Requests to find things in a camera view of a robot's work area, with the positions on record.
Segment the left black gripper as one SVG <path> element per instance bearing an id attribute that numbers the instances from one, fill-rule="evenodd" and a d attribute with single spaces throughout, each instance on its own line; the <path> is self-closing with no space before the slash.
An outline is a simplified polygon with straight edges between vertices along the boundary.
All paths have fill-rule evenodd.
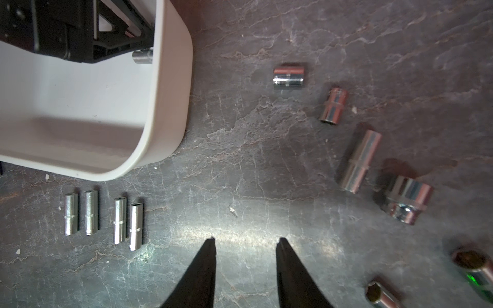
<path id="1" fill-rule="evenodd" d="M 100 18 L 109 23 L 109 31 L 101 31 Z M 35 54 L 95 64 L 153 47 L 154 31 L 131 1 L 1 1 L 1 41 Z"/>

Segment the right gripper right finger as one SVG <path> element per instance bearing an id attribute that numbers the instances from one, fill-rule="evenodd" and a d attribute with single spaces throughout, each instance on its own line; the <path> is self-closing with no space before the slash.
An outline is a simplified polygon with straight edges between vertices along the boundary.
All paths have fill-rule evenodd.
<path id="1" fill-rule="evenodd" d="M 284 237 L 276 246 L 276 270 L 280 307 L 333 307 Z"/>

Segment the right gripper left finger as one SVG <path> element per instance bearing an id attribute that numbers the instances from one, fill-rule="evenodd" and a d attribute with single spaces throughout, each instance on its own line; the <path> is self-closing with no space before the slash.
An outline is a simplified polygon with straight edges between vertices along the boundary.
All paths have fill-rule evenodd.
<path id="1" fill-rule="evenodd" d="M 215 238 L 205 240 L 186 272 L 161 307 L 214 307 Z"/>

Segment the small chrome adapter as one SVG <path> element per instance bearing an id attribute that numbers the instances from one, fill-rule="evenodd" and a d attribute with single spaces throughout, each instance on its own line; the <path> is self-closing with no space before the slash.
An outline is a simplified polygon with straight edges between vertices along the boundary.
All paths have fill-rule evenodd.
<path id="1" fill-rule="evenodd" d="M 402 308 L 402 304 L 393 294 L 379 282 L 369 282 L 365 289 L 365 297 L 367 301 L 378 308 Z"/>

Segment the white plastic storage box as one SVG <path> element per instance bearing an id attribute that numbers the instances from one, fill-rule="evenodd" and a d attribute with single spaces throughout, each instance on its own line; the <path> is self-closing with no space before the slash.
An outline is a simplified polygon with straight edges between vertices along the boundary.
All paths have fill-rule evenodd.
<path id="1" fill-rule="evenodd" d="M 96 182 L 169 157 L 184 136 L 193 44 L 170 1 L 155 8 L 154 59 L 97 64 L 1 44 L 1 161 Z"/>

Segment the large wide chrome socket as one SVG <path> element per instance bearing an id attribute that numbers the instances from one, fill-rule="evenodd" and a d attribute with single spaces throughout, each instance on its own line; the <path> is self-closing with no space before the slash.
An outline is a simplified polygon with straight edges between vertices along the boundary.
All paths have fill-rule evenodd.
<path id="1" fill-rule="evenodd" d="M 399 222 L 414 225 L 420 214 L 426 211 L 433 192 L 433 186 L 395 175 L 385 190 L 381 210 Z"/>

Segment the long thin chrome socket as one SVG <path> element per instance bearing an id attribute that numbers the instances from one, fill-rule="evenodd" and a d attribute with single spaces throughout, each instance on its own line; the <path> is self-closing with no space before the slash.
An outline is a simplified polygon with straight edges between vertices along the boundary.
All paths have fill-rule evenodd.
<path id="1" fill-rule="evenodd" d="M 78 231 L 78 193 L 65 195 L 65 236 L 71 236 Z"/>

